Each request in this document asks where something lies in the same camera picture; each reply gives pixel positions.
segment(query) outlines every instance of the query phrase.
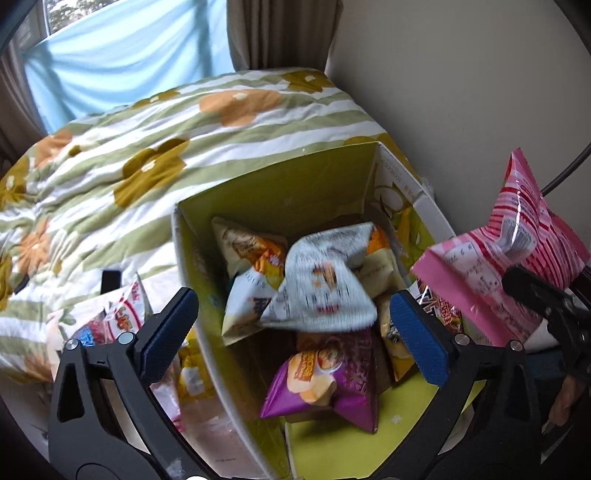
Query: floral comforter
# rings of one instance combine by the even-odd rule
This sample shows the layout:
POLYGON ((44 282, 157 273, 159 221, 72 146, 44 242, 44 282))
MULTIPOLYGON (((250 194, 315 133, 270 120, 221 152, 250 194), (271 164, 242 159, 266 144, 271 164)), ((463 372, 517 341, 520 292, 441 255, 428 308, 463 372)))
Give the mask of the floral comforter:
POLYGON ((97 296, 105 269, 121 270, 126 284, 174 267, 178 201, 275 162, 375 139, 404 158, 324 74, 301 69, 204 79, 67 124, 0 180, 0 369, 50 381, 50 312, 97 296))

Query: striped pink packaging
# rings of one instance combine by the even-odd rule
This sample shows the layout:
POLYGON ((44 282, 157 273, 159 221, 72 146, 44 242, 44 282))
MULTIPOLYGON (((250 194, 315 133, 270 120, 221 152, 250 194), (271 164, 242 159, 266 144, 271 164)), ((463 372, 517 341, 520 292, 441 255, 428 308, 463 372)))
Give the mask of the striped pink packaging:
POLYGON ((486 226, 430 247, 412 272, 502 346, 512 338, 524 342, 541 322, 503 292, 501 276, 510 266, 521 264, 564 289, 588 261, 583 242, 548 209, 518 148, 486 226))

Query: bolt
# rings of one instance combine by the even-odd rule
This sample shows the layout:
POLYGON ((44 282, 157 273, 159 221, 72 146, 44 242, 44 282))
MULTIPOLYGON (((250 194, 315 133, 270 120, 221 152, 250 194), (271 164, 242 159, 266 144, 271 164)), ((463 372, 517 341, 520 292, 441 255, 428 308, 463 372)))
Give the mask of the bolt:
POLYGON ((80 341, 78 340, 78 338, 73 338, 71 340, 68 340, 66 342, 66 349, 67 350, 73 350, 74 348, 76 348, 78 345, 80 345, 80 341))
POLYGON ((131 332, 123 332, 117 337, 117 341, 122 345, 127 345, 134 341, 135 335, 131 332))
POLYGON ((468 335, 464 335, 463 333, 458 333, 453 339, 458 345, 465 346, 470 343, 470 337, 468 337, 468 335))
POLYGON ((512 340, 509 345, 514 352, 521 352, 523 350, 523 344, 518 340, 512 340))

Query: tree outside window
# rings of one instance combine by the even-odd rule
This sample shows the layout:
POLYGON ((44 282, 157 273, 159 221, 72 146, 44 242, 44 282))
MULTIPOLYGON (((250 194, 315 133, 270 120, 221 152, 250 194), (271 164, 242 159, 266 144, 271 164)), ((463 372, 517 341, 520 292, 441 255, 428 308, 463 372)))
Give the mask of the tree outside window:
POLYGON ((45 0, 51 33, 117 0, 45 0))

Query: light blue curtain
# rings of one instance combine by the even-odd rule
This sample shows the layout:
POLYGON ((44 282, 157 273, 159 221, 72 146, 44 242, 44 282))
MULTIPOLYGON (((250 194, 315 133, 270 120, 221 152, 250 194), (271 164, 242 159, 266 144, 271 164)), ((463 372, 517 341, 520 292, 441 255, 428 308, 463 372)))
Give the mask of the light blue curtain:
POLYGON ((226 0, 119 0, 24 53, 48 132, 75 118, 234 71, 226 0))

